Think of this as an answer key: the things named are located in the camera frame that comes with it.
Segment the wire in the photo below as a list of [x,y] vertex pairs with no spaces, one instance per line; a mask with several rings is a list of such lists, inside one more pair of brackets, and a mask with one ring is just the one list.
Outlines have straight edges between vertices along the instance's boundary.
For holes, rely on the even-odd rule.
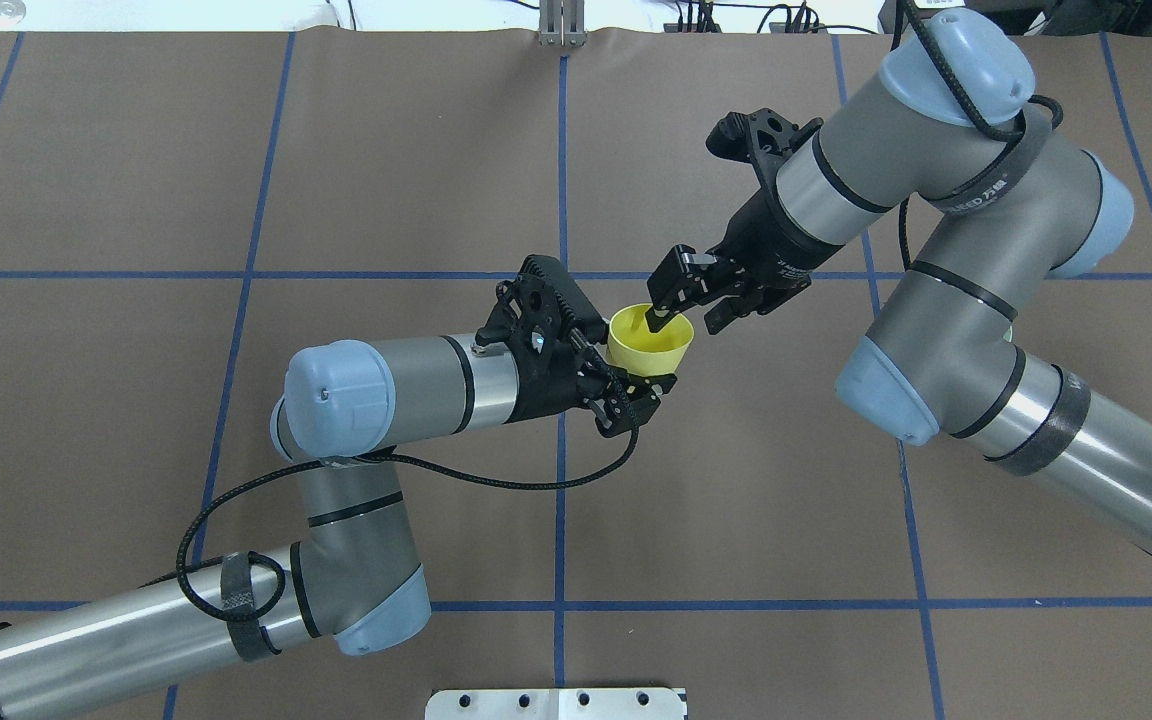
[[909,228],[905,227],[905,220],[909,219],[909,197],[901,200],[900,204],[900,220],[896,222],[896,237],[900,237],[900,260],[901,264],[909,270],[909,266],[914,264],[909,256]]
[[[332,6],[332,0],[328,0],[328,8],[332,8],[332,17],[338,20],[338,26],[340,26],[340,15],[335,14],[335,8],[333,8],[333,6]],[[150,582],[147,584],[152,585],[156,582],[161,582],[161,581],[160,579],[154,579],[154,582]]]
[[818,29],[855,29],[855,31],[861,31],[869,35],[879,35],[878,32],[872,31],[872,29],[869,29],[867,26],[847,26],[846,24],[827,24],[827,26],[810,26],[809,29],[805,29],[805,31],[803,32],[814,32],[818,31]]
[[772,5],[771,8],[768,8],[767,12],[765,12],[763,14],[763,20],[759,20],[759,22],[758,22],[758,29],[755,29],[755,35],[758,35],[759,32],[763,32],[763,26],[765,26],[765,24],[767,24],[767,18],[771,18],[772,17],[772,13],[774,13],[776,10],[785,10],[785,23],[786,23],[787,26],[788,26],[788,24],[790,24],[790,13],[794,12],[794,8],[790,8],[790,6],[785,5],[785,3]]
[[256,478],[255,480],[248,480],[247,483],[241,484],[241,486],[223,493],[223,495],[220,495],[215,500],[207,503],[202,511],[198,511],[198,515],[195,516],[192,523],[189,523],[189,528],[185,530],[184,536],[180,538],[180,546],[177,547],[177,562],[175,562],[175,579],[180,585],[180,592],[184,593],[189,605],[197,607],[198,611],[205,612],[206,615],[210,615],[215,620],[223,620],[225,623],[247,623],[247,621],[256,620],[262,615],[265,615],[266,612],[274,609],[274,606],[278,605],[280,598],[283,597],[283,591],[287,589],[287,573],[283,571],[283,567],[276,561],[260,555],[260,553],[248,553],[252,564],[264,566],[264,568],[268,568],[274,573],[274,575],[276,575],[278,584],[274,586],[274,594],[270,597],[270,600],[266,601],[265,605],[257,607],[256,611],[221,611],[215,605],[211,605],[211,602],[202,600],[202,596],[195,591],[194,585],[189,584],[189,566],[185,563],[185,558],[189,555],[189,546],[192,546],[195,536],[197,536],[202,525],[206,523],[212,511],[219,509],[221,505],[229,502],[233,498],[243,495],[244,492],[259,488],[260,486],[264,486],[264,484],[272,483],[275,479],[288,477],[288,475],[303,473],[303,471],[321,467],[323,462],[312,460],[310,462],[301,462],[300,465],[291,465],[280,470],[274,470],[273,473],[262,475],[262,477]]
[[[410,455],[397,455],[394,452],[380,450],[370,452],[365,455],[359,455],[355,457],[361,462],[366,462],[366,464],[380,464],[380,462],[401,462],[404,465],[414,465],[416,468],[433,471],[433,473],[447,475],[449,478],[465,480],[467,483],[480,484],[480,486],[488,486],[494,488],[521,488],[521,491],[558,491],[559,488],[573,488],[578,486],[584,486],[591,482],[598,480],[600,478],[607,477],[609,473],[619,470],[626,464],[630,456],[634,455],[635,448],[639,445],[639,418],[634,411],[634,406],[630,404],[630,397],[626,393],[626,387],[621,382],[620,377],[613,372],[613,370],[607,365],[607,361],[602,359],[602,356],[589,344],[585,340],[584,334],[579,331],[571,332],[573,344],[577,347],[584,347],[585,361],[589,365],[593,366],[598,372],[604,373],[605,377],[609,378],[612,391],[616,393],[616,401],[620,401],[620,407],[626,410],[626,416],[630,420],[630,441],[626,444],[626,449],[621,452],[621,456],[616,460],[609,462],[604,469],[594,470],[592,473],[584,475],[584,477],[576,478],[575,480],[563,480],[560,483],[516,483],[511,480],[499,480],[495,478],[486,478],[483,475],[475,473],[463,473],[461,470],[454,470],[445,465],[439,465],[435,462],[430,462],[427,460],[420,460],[420,457],[412,457]],[[620,414],[617,407],[612,407],[613,414]],[[141,585],[142,588],[147,588],[156,583],[165,582],[166,579],[175,579],[180,586],[180,592],[182,592],[185,599],[198,611],[204,612],[204,614],[214,617],[215,620],[222,620],[225,623],[247,623],[247,621],[256,620],[270,611],[274,609],[279,600],[282,600],[283,591],[287,589],[287,573],[276,560],[271,559],[265,555],[260,555],[259,552],[248,552],[247,561],[250,564],[259,564],[262,568],[270,569],[274,573],[276,577],[276,584],[274,586],[274,593],[271,594],[270,599],[257,607],[255,611],[250,612],[238,612],[238,611],[223,611],[215,605],[211,605],[198,594],[194,589],[194,584],[189,583],[189,573],[196,570],[202,570],[205,568],[211,568],[211,566],[220,564],[223,560],[221,558],[212,558],[202,562],[196,562],[196,564],[187,564],[185,558],[189,555],[189,547],[192,546],[195,538],[197,537],[198,530],[202,525],[206,524],[207,518],[210,518],[212,511],[219,509],[223,503],[229,502],[233,498],[241,497],[243,493],[251,492],[253,488],[259,488],[264,484],[270,484],[279,478],[288,477],[288,475],[303,473],[306,470],[314,470],[317,468],[323,468],[324,463],[320,460],[311,460],[308,462],[301,462],[297,465],[290,465],[280,470],[274,470],[273,473],[265,473],[255,480],[248,480],[241,484],[236,488],[230,488],[229,492],[223,493],[215,500],[207,503],[198,515],[195,516],[192,523],[189,523],[189,528],[185,530],[184,536],[180,538],[180,545],[177,546],[177,556],[175,558],[175,570],[166,575],[161,575],[159,578],[151,579],[149,583]]]
[[465,471],[454,470],[445,465],[439,465],[435,462],[430,462],[429,460],[422,460],[420,457],[412,457],[410,455],[396,455],[393,452],[370,452],[366,455],[359,455],[357,460],[362,462],[402,462],[404,465],[414,465],[420,468],[422,470],[429,470],[431,473],[447,475],[448,478],[454,478],[457,480],[465,480],[467,483],[477,484],[477,486],[486,486],[493,488],[520,488],[520,491],[558,491],[559,488],[573,488],[578,486],[584,486],[591,482],[598,480],[600,478],[607,477],[609,473],[619,470],[626,464],[630,456],[634,455],[634,450],[639,446],[639,418],[634,412],[634,406],[630,406],[630,399],[626,395],[626,387],[621,384],[620,378],[616,373],[612,372],[612,369],[607,366],[607,361],[602,359],[602,356],[598,354],[593,348],[589,348],[585,354],[586,361],[590,361],[598,369],[599,372],[605,373],[612,380],[612,389],[616,392],[616,399],[621,402],[621,406],[626,408],[626,414],[628,419],[630,419],[630,442],[626,444],[626,449],[621,452],[621,456],[616,460],[609,462],[604,469],[594,470],[592,473],[582,475],[582,477],[575,480],[563,480],[561,483],[516,483],[511,480],[499,480],[495,478],[485,478],[483,475],[465,473]]

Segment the silver metal tube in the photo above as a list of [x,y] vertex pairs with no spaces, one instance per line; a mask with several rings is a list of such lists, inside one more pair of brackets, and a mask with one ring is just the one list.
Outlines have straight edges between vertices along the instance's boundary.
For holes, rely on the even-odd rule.
[[[287,547],[265,555],[291,568]],[[257,605],[270,599],[275,577],[252,569]],[[220,605],[219,568],[189,578]],[[310,639],[291,578],[262,624],[280,650]],[[167,579],[1,630],[0,711],[10,720],[77,715],[241,661],[227,626],[189,605]]]
[[[987,454],[996,450],[978,438],[968,441]],[[1092,393],[1083,429],[1033,478],[1074,498],[1152,553],[1152,424],[1139,416]]]

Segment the metal bracket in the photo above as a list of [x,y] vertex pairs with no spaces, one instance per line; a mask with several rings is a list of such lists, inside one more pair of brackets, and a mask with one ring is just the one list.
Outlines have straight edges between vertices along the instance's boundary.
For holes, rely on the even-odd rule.
[[585,45],[585,0],[539,0],[540,45]]
[[679,688],[517,689],[441,691],[429,698],[425,720],[536,717],[545,720],[685,720],[687,691]]

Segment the black cable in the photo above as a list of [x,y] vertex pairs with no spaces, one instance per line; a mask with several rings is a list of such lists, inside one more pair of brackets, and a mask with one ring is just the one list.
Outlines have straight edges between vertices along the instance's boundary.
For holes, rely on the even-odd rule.
[[611,464],[604,467],[604,469],[594,470],[589,475],[582,475],[582,477],[576,478],[575,480],[563,480],[561,483],[516,483],[511,480],[485,478],[483,475],[465,473],[465,471],[439,465],[435,462],[430,462],[429,460],[420,460],[420,457],[412,457],[410,455],[397,455],[393,454],[393,452],[370,452],[366,455],[359,455],[357,460],[362,462],[402,462],[404,465],[412,465],[420,468],[422,470],[429,470],[431,473],[447,475],[448,478],[465,480],[467,483],[477,484],[477,486],[493,488],[521,488],[521,491],[558,491],[559,488],[573,488],[584,486],[584,484],[607,477],[607,475],[614,473],[614,471],[624,465],[630,456],[634,455],[635,448],[639,446],[639,419],[637,419],[637,415],[634,414],[634,407],[630,406],[630,397],[626,395],[626,387],[622,386],[617,376],[612,372],[612,369],[607,366],[607,361],[602,359],[602,356],[599,355],[598,351],[593,350],[593,348],[589,348],[585,356],[586,361],[590,361],[590,363],[594,365],[596,370],[599,370],[600,373],[605,373],[612,379],[612,389],[616,392],[617,401],[621,402],[621,406],[626,409],[628,418],[630,418],[630,442],[626,444],[626,450],[621,452],[621,456],[613,460]]
[[772,5],[771,8],[768,8],[767,12],[765,12],[763,14],[763,20],[759,20],[759,22],[758,22],[758,29],[755,29],[755,35],[758,35],[759,32],[763,32],[763,26],[765,26],[765,24],[767,24],[767,18],[771,18],[772,17],[772,13],[774,13],[776,10],[785,10],[785,23],[786,23],[787,26],[788,26],[788,24],[790,24],[790,13],[794,12],[794,8],[790,8],[790,6],[785,5],[785,3]]
[[824,24],[824,26],[810,26],[803,32],[814,32],[818,31],[818,29],[855,29],[855,31],[867,32],[869,35],[879,35],[867,26],[846,26],[846,24]]
[[[332,8],[332,0],[328,0],[328,8]],[[335,14],[335,8],[332,8],[332,17],[338,20],[338,26],[340,26],[340,15]],[[152,585],[154,583],[160,583],[164,579],[168,579],[168,578],[152,579],[152,582],[150,582],[147,584]]]
[[905,220],[909,219],[909,197],[901,200],[900,219],[896,221],[896,237],[900,237],[900,260],[909,270],[911,262],[909,256],[909,228],[905,228]]
[[909,26],[914,28],[914,35],[918,36],[923,48],[927,51],[927,56],[932,60],[932,67],[935,68],[937,73],[940,73],[945,85],[950,89],[950,94],[954,94],[954,100],[957,101],[958,107],[964,111],[968,119],[972,120],[973,127],[980,131],[980,135],[995,142],[1020,141],[1020,137],[1024,132],[998,129],[991,126],[988,120],[984,119],[980,109],[975,106],[972,96],[968,94],[968,91],[963,88],[963,83],[958,82],[957,76],[955,76],[954,68],[950,68],[950,61],[946,60],[945,54],[941,53],[941,46],[937,45],[937,38],[932,37],[932,31],[929,31],[927,26],[923,24],[923,18],[918,17],[918,10],[914,8],[914,0],[897,0],[897,3],[900,3],[901,10],[904,10],[905,16],[909,18]]
[[323,462],[312,460],[310,462],[301,462],[300,465],[291,465],[289,468],[274,470],[273,473],[262,475],[262,477],[256,478],[255,480],[248,480],[247,483],[241,484],[241,486],[223,493],[223,495],[220,495],[215,500],[207,503],[202,511],[198,511],[198,515],[192,523],[189,523],[189,528],[185,530],[184,537],[180,538],[180,546],[177,547],[177,562],[175,562],[175,579],[180,585],[180,592],[184,594],[189,605],[197,607],[198,611],[205,612],[206,615],[210,615],[215,620],[223,620],[225,623],[247,623],[247,621],[256,620],[262,615],[265,615],[266,612],[274,609],[274,606],[278,605],[280,598],[283,597],[285,589],[287,589],[287,573],[283,571],[283,567],[281,564],[270,558],[259,555],[259,553],[251,553],[252,564],[260,564],[264,566],[264,568],[268,568],[278,578],[278,584],[274,586],[274,594],[270,597],[270,600],[265,602],[265,605],[257,607],[256,611],[221,611],[220,607],[211,605],[211,602],[207,602],[206,600],[202,600],[202,596],[195,591],[194,585],[189,584],[188,564],[185,563],[185,558],[189,555],[189,546],[192,546],[195,536],[197,536],[202,525],[206,523],[212,511],[215,511],[221,505],[229,502],[233,498],[243,495],[244,492],[252,491],[252,488],[259,488],[260,486],[264,486],[264,484],[272,483],[275,479],[288,477],[288,475],[303,473],[303,471],[321,467]]
[[1060,103],[1053,97],[1047,97],[1046,94],[1031,94],[1029,96],[1029,101],[1033,105],[1041,105],[1044,108],[1051,109],[1052,113],[1052,129],[1056,129],[1061,123],[1064,122],[1064,108],[1061,108]]
[[[634,406],[630,404],[630,397],[626,393],[626,387],[617,378],[616,373],[612,372],[612,369],[607,365],[607,361],[602,359],[602,356],[589,344],[585,336],[578,331],[573,331],[571,333],[573,344],[576,347],[584,347],[585,361],[599,373],[605,374],[609,378],[612,391],[616,393],[616,401],[620,402],[621,409],[626,411],[627,418],[630,419],[630,442],[626,444],[626,450],[621,452],[621,456],[616,460],[609,462],[604,469],[594,470],[593,473],[584,475],[584,477],[576,478],[575,480],[564,480],[561,483],[516,483],[509,480],[499,480],[495,478],[485,478],[483,475],[463,473],[461,470],[454,470],[444,465],[439,465],[435,462],[430,462],[427,460],[420,460],[420,457],[412,457],[410,455],[397,455],[393,452],[381,450],[381,452],[370,452],[370,454],[359,455],[356,460],[362,462],[367,462],[367,464],[379,464],[379,462],[402,462],[402,464],[414,465],[416,468],[422,468],[425,470],[434,471],[434,473],[447,475],[449,478],[456,478],[458,480],[465,480],[467,483],[480,484],[480,486],[490,486],[495,488],[523,488],[524,491],[558,491],[559,488],[573,488],[578,486],[584,486],[591,482],[598,480],[600,478],[607,477],[609,473],[619,470],[626,462],[634,455],[634,450],[639,445],[639,418],[634,412]],[[613,414],[620,414],[620,409],[616,407],[611,407]],[[180,545],[177,546],[177,556],[175,558],[175,570],[166,575],[161,575],[159,578],[151,579],[149,583],[141,585],[142,588],[147,588],[156,583],[161,583],[165,579],[175,579],[180,586],[180,592],[182,592],[185,599],[198,611],[204,612],[204,614],[214,617],[215,620],[222,620],[225,623],[247,623],[247,621],[256,620],[270,611],[274,609],[279,600],[282,600],[283,591],[287,589],[287,573],[281,564],[274,559],[265,555],[260,555],[257,552],[248,552],[248,561],[251,564],[259,564],[262,568],[270,569],[274,573],[276,577],[276,584],[274,586],[274,593],[271,594],[270,600],[266,601],[260,607],[251,612],[237,612],[237,611],[223,611],[215,605],[211,605],[202,598],[200,594],[195,591],[194,585],[189,583],[189,573],[196,570],[202,570],[205,568],[211,568],[211,566],[220,564],[223,560],[220,558],[212,558],[202,562],[196,562],[196,564],[187,564],[185,558],[189,555],[189,547],[192,546],[195,537],[197,537],[198,530],[202,529],[211,516],[212,511],[219,509],[223,503],[229,502],[233,498],[241,497],[243,493],[253,491],[253,488],[259,488],[264,484],[268,484],[279,478],[288,477],[288,475],[303,473],[306,470],[314,470],[316,468],[323,468],[324,464],[319,460],[312,460],[308,462],[301,462],[297,465],[290,465],[280,470],[274,470],[273,473],[265,473],[255,480],[248,480],[241,484],[236,488],[230,488],[229,492],[223,493],[215,500],[207,503],[198,515],[195,516],[192,523],[189,523],[189,528],[185,530],[184,536],[180,538]]]

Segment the light blue joint cap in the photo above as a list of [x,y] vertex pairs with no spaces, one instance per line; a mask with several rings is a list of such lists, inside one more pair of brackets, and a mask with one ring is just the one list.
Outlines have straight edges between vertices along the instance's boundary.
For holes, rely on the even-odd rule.
[[869,338],[861,338],[833,389],[847,407],[900,441],[924,445],[941,432],[941,424],[918,391]]
[[372,450],[394,420],[394,377],[374,347],[357,340],[306,347],[283,379],[291,437],[314,457]]
[[[991,126],[1016,118],[1037,81],[1029,60],[996,24],[967,8],[941,10],[925,20],[958,82]],[[887,92],[915,113],[943,123],[972,127],[922,41],[907,41],[887,54],[878,70]]]
[[1129,229],[1132,229],[1135,219],[1132,192],[1128,191],[1119,179],[1112,176],[1100,158],[1092,156],[1091,152],[1087,154],[1096,161],[1096,168],[1101,172],[1101,209],[1096,213],[1092,232],[1087,233],[1083,247],[1079,247],[1078,252],[1074,252],[1069,260],[1052,268],[1047,278],[1076,278],[1092,272],[1097,263],[1123,245]]
[[420,564],[373,611],[335,634],[335,641],[347,655],[370,655],[411,639],[429,623],[430,615],[433,609],[425,588],[425,566]]

